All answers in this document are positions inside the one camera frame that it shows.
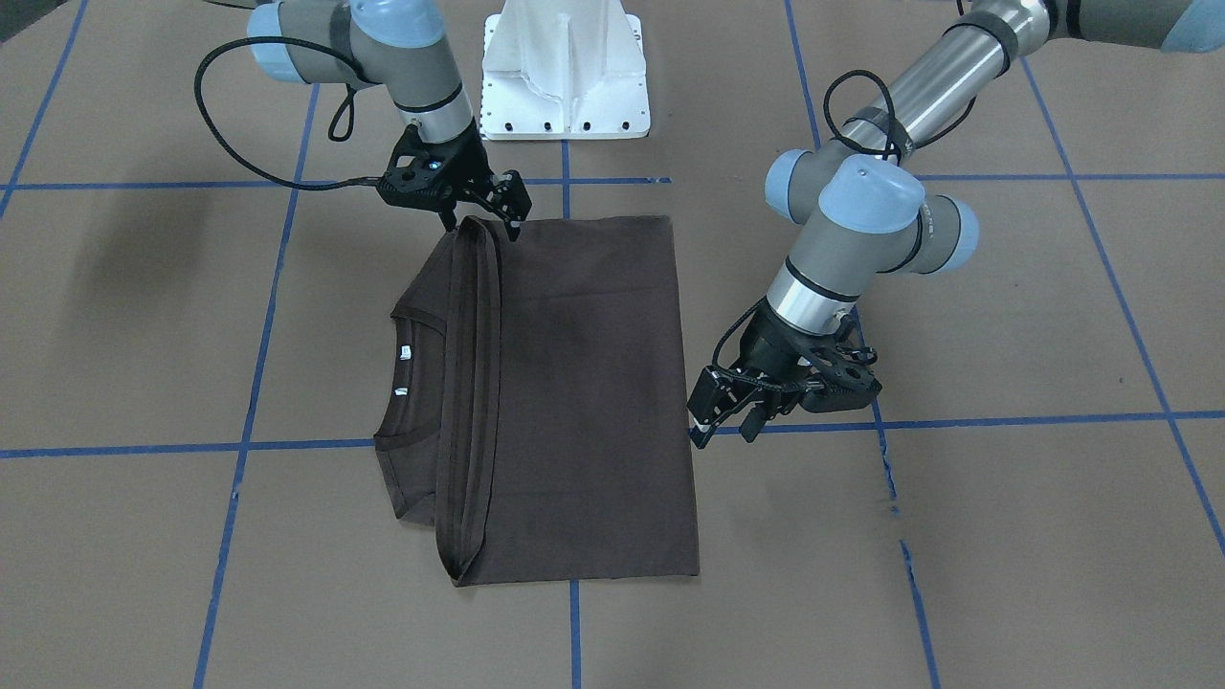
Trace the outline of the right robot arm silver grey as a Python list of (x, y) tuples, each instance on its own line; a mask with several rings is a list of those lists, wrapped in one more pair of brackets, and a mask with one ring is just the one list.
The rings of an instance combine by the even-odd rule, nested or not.
[(456, 205), (497, 215), (516, 239), (532, 201), (517, 170), (496, 174), (434, 1), (257, 2), (247, 36), (271, 78), (382, 86), (405, 123), (385, 173), (383, 202), (439, 215), (454, 228)]

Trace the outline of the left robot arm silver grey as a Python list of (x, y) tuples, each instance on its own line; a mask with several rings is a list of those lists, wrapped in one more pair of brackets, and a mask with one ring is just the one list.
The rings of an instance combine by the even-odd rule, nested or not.
[(771, 166), (764, 196), (800, 227), (766, 295), (734, 322), (730, 367), (714, 359), (688, 397), (704, 447), (730, 417), (752, 441), (793, 409), (865, 409), (882, 391), (854, 308), (875, 275), (948, 272), (975, 253), (967, 202), (924, 190), (905, 162), (967, 116), (1022, 56), (1060, 38), (1208, 53), (1223, 45), (1220, 1), (974, 1), (880, 97), (817, 151)]

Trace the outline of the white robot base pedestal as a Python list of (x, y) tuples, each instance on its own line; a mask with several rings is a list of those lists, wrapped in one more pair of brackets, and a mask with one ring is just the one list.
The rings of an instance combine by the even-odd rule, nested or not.
[(652, 128), (639, 17), (621, 1), (507, 1), (484, 21), (491, 141), (630, 140)]

